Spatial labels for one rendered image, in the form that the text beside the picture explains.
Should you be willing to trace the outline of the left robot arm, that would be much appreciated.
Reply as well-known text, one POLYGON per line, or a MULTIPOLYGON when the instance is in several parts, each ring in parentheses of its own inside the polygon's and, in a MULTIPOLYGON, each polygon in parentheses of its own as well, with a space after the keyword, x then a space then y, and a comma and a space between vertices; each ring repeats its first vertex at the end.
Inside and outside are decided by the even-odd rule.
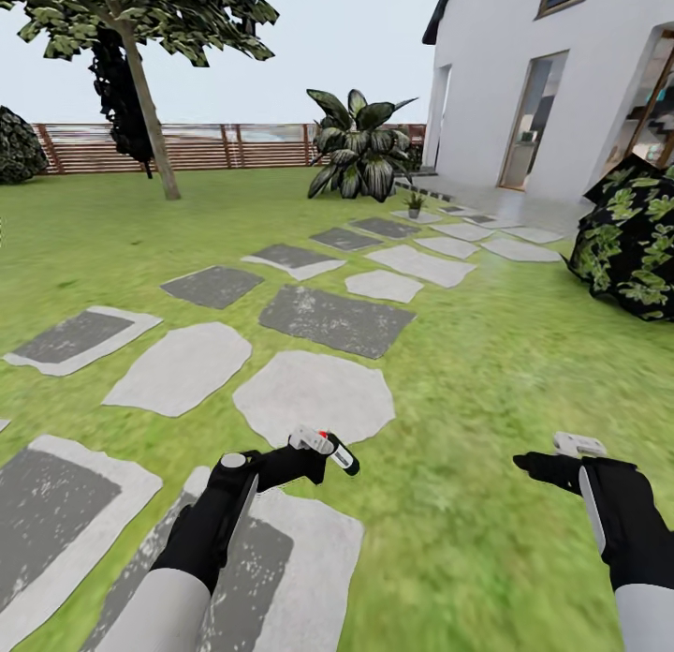
POLYGON ((333 452, 323 433, 299 422, 284 448, 221 457, 208 489, 180 511, 167 546, 95 652, 194 652, 255 495, 302 476, 323 482, 333 452))

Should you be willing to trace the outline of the insectifuge atomizer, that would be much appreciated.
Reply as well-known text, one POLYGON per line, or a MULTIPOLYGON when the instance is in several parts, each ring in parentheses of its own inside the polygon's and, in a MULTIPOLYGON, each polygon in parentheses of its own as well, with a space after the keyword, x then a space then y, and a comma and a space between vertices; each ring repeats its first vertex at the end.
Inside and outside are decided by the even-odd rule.
POLYGON ((324 436, 335 446, 335 452, 333 452, 329 459, 337 462, 337 465, 340 466, 345 473, 353 476, 359 473, 360 464, 357 457, 347 449, 346 445, 337 438, 333 433, 324 433, 324 436))

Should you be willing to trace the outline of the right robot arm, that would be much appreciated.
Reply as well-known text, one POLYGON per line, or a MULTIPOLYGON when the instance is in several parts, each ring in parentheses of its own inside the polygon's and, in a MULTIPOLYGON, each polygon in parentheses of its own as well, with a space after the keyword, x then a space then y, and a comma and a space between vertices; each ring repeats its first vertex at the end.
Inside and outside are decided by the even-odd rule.
POLYGON ((557 432, 553 454, 514 455, 517 467, 583 497, 609 565, 625 652, 674 652, 674 531, 636 464, 604 458, 598 439, 557 432))

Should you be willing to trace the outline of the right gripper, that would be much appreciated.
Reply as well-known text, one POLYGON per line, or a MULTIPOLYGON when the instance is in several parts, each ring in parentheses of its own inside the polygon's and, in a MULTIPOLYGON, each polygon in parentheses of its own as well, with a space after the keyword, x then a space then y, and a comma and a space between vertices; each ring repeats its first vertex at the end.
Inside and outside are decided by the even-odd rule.
POLYGON ((575 491, 575 487, 567 487, 564 482, 564 465, 571 463, 571 461, 582 461, 584 455, 578 458, 570 458, 568 456, 540 454, 535 452, 527 452, 525 455, 514 455, 512 460, 517 467, 529 471, 529 477, 537 481, 552 482, 563 490, 579 495, 575 491))

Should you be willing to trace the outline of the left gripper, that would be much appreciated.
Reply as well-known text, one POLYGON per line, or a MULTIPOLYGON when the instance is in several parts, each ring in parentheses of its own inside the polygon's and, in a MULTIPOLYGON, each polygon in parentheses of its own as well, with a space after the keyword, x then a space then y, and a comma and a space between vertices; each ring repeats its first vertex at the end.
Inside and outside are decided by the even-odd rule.
POLYGON ((284 479, 282 483, 307 476, 315 484, 323 482, 325 465, 328 457, 313 449, 296 450, 291 445, 284 448, 273 448, 279 454, 284 465, 284 479))

